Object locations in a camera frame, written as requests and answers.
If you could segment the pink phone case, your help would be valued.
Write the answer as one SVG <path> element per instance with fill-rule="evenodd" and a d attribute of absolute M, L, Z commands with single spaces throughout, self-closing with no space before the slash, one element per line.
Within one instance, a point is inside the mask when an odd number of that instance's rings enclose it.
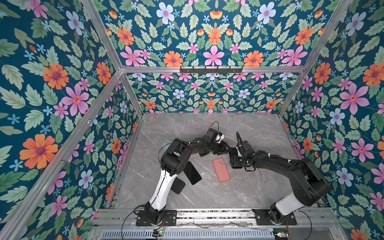
<path fill-rule="evenodd" d="M 223 158 L 213 160 L 212 163 L 220 183 L 225 183 L 231 180 L 230 173 Z"/>

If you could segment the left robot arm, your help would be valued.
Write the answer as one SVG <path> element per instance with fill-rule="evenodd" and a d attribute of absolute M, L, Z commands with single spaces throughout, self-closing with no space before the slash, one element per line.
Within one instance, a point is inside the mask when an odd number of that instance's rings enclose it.
<path fill-rule="evenodd" d="M 159 159 L 161 174 L 155 192 L 146 203 L 144 213 L 146 219 L 154 225 L 158 225 L 164 219 L 168 195 L 171 189 L 179 194 L 184 188 L 184 182 L 178 179 L 178 175 L 184 172 L 191 184 L 201 180 L 200 174 L 190 163 L 190 157 L 198 154 L 201 157 L 212 153 L 214 155 L 227 154 L 229 146 L 224 142 L 224 134 L 213 128 L 208 129 L 201 138 L 192 141 L 183 141 L 178 138 L 170 144 Z"/>

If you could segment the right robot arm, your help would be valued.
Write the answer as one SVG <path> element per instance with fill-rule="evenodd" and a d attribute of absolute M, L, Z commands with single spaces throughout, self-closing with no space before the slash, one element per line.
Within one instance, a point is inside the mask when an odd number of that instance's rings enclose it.
<path fill-rule="evenodd" d="M 230 148 L 233 169 L 244 169 L 246 172 L 265 169 L 289 179 L 292 192 L 272 204 L 266 213 L 272 224 L 282 224 L 291 213 L 312 206 L 330 191 L 329 183 L 310 159 L 287 159 L 255 151 L 248 141 L 242 140 L 239 132 L 236 132 L 236 138 L 236 147 Z"/>

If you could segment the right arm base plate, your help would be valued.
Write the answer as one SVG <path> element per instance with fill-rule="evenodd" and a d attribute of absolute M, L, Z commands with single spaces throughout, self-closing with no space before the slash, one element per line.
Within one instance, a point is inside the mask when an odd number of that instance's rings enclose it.
<path fill-rule="evenodd" d="M 276 210 L 269 210 L 269 209 L 252 209 L 252 212 L 255 214 L 255 219 L 259 226 L 267 226 L 267 225 L 296 226 L 297 225 L 297 221 L 293 213 L 287 216 L 284 216 L 284 215 L 281 215 Z"/>

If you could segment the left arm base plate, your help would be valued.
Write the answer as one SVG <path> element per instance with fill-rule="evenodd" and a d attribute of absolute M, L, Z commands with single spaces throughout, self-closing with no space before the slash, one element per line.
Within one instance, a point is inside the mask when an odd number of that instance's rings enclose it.
<path fill-rule="evenodd" d="M 136 220 L 137 227 L 160 227 L 175 226 L 177 221 L 176 210 L 163 210 L 160 212 L 149 212 L 140 210 Z"/>

